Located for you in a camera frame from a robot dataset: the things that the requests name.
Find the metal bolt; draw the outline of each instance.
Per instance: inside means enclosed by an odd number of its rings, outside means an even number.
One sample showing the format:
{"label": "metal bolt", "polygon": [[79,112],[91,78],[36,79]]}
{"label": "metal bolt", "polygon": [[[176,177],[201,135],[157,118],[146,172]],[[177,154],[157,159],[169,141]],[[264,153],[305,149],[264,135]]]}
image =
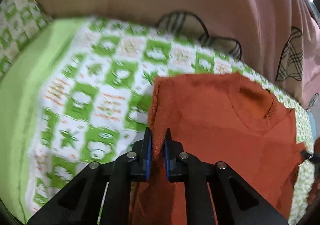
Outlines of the metal bolt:
{"label": "metal bolt", "polygon": [[187,158],[189,157],[189,154],[188,154],[187,152],[181,152],[181,153],[179,154],[179,157],[180,157],[181,159],[187,159]]}
{"label": "metal bolt", "polygon": [[217,167],[219,169],[226,169],[227,168],[227,164],[225,162],[218,162],[217,163]]}
{"label": "metal bolt", "polygon": [[98,162],[91,162],[90,164],[89,164],[89,167],[91,168],[91,169],[97,169],[98,168],[98,166],[99,166],[99,163]]}
{"label": "metal bolt", "polygon": [[130,152],[127,153],[127,157],[128,158],[135,158],[136,156],[137,156],[136,152],[130,151]]}

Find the bedsheet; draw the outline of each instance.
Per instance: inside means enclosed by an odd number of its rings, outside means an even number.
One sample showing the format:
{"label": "bedsheet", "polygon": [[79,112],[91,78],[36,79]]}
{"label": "bedsheet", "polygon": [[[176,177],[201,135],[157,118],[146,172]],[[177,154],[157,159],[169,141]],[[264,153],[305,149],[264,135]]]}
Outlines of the bedsheet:
{"label": "bedsheet", "polygon": [[35,0],[0,3],[0,82],[20,52],[50,20]]}
{"label": "bedsheet", "polygon": [[[89,162],[113,161],[143,138],[156,76],[240,72],[273,92],[286,107],[295,108],[297,142],[305,142],[313,151],[309,118],[295,100],[242,62],[183,36],[118,20],[90,18],[69,46],[52,53],[60,60],[46,68],[48,78],[40,76],[37,69],[31,71],[32,80],[41,77],[38,85],[45,80],[42,86],[27,88],[23,84],[30,93],[24,107],[31,121],[18,117],[18,131],[24,131],[24,135],[14,133],[15,143],[24,144],[18,150],[23,159],[15,163],[18,171],[14,174],[20,181],[15,182],[20,194],[11,193],[8,200],[19,203],[21,210],[14,214],[24,222]],[[15,114],[7,109],[8,114]],[[6,127],[6,131],[9,138],[12,130]],[[9,142],[7,148],[11,148],[11,161],[15,161],[15,149]],[[300,165],[290,224],[305,212],[313,173],[309,162]]]}
{"label": "bedsheet", "polygon": [[23,50],[0,83],[0,198],[23,223],[30,217],[24,199],[36,98],[82,22],[68,19],[50,23]]}

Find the beige fabric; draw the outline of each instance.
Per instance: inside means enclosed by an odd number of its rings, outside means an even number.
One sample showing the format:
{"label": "beige fabric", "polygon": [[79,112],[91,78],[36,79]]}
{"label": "beige fabric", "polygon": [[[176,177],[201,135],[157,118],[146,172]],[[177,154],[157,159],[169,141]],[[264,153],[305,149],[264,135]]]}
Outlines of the beige fabric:
{"label": "beige fabric", "polygon": [[241,58],[304,108],[320,91],[320,30],[304,0],[36,1],[52,16],[96,14],[148,25],[159,23],[172,32],[200,39],[204,45]]}

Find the knit neckline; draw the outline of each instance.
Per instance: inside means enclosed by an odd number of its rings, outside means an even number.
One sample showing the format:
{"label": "knit neckline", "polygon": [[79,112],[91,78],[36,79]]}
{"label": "knit neckline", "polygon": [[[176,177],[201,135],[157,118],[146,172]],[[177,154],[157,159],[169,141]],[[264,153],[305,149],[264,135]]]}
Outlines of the knit neckline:
{"label": "knit neckline", "polygon": [[270,109],[264,118],[256,118],[252,116],[245,107],[243,107],[243,102],[240,97],[241,88],[248,88],[254,91],[257,90],[257,84],[250,81],[247,77],[239,74],[235,82],[233,82],[229,87],[229,100],[233,110],[244,125],[252,130],[266,132],[290,112],[289,109],[279,105],[275,95],[270,93],[270,96],[272,97]]}

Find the blue gripper pad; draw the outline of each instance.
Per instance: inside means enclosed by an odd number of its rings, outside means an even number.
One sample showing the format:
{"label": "blue gripper pad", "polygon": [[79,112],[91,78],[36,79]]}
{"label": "blue gripper pad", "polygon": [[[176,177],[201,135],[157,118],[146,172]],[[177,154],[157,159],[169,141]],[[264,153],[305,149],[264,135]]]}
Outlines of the blue gripper pad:
{"label": "blue gripper pad", "polygon": [[152,157],[152,134],[150,134],[148,141],[148,151],[147,151],[147,166],[146,166],[146,180],[149,181],[150,170],[151,170],[151,157]]}
{"label": "blue gripper pad", "polygon": [[167,180],[169,181],[169,177],[170,177],[170,159],[169,159],[168,142],[167,142],[166,139],[164,140],[163,151],[164,151],[164,165],[165,165],[165,169],[166,169]]}

